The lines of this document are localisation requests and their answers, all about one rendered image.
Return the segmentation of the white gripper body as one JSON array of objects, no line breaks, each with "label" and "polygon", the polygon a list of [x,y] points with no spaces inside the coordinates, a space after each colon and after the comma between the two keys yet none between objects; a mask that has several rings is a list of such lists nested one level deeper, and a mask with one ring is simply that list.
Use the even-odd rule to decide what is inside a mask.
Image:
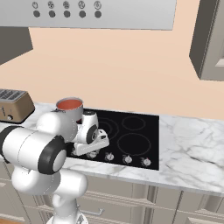
[{"label": "white gripper body", "polygon": [[91,151],[100,150],[107,146],[109,146],[109,139],[106,136],[98,137],[91,144],[74,143],[73,144],[73,154],[75,156],[81,156],[81,155],[87,154]]}]

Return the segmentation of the red marinara sauce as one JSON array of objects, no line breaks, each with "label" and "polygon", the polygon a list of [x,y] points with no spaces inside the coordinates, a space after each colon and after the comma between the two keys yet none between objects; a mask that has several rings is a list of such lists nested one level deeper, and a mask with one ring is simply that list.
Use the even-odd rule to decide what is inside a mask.
[{"label": "red marinara sauce", "polygon": [[81,105],[82,105],[82,102],[79,100],[68,99],[64,101],[59,101],[57,103],[57,108],[63,109],[63,110],[70,110],[70,109],[77,109]]}]

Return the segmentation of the beige drawer front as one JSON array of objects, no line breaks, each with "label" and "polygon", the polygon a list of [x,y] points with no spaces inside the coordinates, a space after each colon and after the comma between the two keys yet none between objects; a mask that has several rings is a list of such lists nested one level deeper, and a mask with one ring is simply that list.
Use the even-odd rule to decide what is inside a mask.
[{"label": "beige drawer front", "polygon": [[97,212],[99,208],[104,209],[101,216],[86,214],[88,218],[101,224],[144,224],[145,209],[142,206],[134,206],[130,202],[91,197],[81,197],[77,202],[80,210]]},{"label": "beige drawer front", "polygon": [[132,184],[120,180],[88,176],[88,190],[130,198]]}]

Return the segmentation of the black glass hob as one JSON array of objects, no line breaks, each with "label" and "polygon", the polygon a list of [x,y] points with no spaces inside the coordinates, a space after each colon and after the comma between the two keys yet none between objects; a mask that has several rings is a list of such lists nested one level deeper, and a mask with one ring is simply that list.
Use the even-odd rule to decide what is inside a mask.
[{"label": "black glass hob", "polygon": [[[159,170],[159,116],[143,115],[127,112],[115,112],[108,110],[95,110],[99,128],[108,134],[109,146],[97,150],[98,155],[90,159],[86,155],[75,156],[73,145],[67,145],[67,156],[93,160],[96,162],[110,163],[115,165],[127,165],[137,168]],[[112,152],[115,158],[107,161],[105,156]],[[132,157],[131,164],[123,162],[123,156]],[[151,161],[149,167],[141,164],[141,158]]]}]

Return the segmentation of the brown toaster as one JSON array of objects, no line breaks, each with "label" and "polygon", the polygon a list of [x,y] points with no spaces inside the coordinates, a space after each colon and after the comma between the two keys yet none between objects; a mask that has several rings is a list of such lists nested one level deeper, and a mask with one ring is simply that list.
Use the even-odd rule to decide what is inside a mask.
[{"label": "brown toaster", "polygon": [[27,91],[0,89],[0,122],[22,123],[35,111]]}]

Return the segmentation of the beige cupboard door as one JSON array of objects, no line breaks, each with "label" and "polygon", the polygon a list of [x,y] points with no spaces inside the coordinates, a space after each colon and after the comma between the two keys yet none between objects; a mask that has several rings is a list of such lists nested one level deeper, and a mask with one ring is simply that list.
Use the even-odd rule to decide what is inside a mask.
[{"label": "beige cupboard door", "polygon": [[224,224],[224,196],[182,192],[172,224]]},{"label": "beige cupboard door", "polygon": [[18,193],[12,186],[5,163],[0,162],[0,218],[30,224]]}]

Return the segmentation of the silver range hood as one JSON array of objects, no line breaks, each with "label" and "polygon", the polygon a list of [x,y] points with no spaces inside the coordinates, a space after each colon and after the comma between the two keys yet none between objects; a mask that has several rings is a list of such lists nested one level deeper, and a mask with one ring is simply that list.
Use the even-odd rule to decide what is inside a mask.
[{"label": "silver range hood", "polygon": [[177,0],[0,0],[0,26],[160,30]]}]

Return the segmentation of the grey wall cupboard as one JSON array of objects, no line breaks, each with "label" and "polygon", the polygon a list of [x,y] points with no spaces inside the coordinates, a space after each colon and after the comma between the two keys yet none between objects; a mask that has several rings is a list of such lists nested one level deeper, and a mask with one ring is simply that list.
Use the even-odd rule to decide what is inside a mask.
[{"label": "grey wall cupboard", "polygon": [[224,81],[224,0],[200,0],[189,53],[200,80]]}]

